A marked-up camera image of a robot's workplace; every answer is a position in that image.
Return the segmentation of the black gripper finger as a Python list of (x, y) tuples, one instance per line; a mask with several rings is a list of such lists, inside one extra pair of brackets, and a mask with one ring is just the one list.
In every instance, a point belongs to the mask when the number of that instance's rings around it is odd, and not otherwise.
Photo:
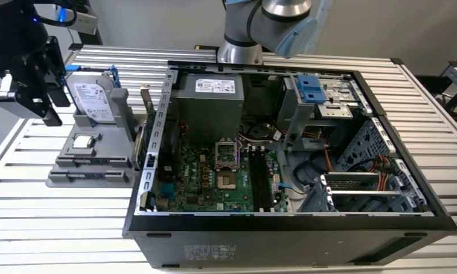
[(57, 106), (46, 93), (44, 53), (24, 57), (16, 72), (18, 76), (14, 81), (18, 86), (14, 99), (25, 108), (24, 116), (42, 119), (46, 126), (61, 126), (62, 121), (54, 110)]
[(46, 39), (44, 61), (46, 65), (46, 93), (57, 107), (69, 107), (70, 101), (64, 92), (65, 64), (62, 61), (60, 45), (54, 36), (48, 36)]

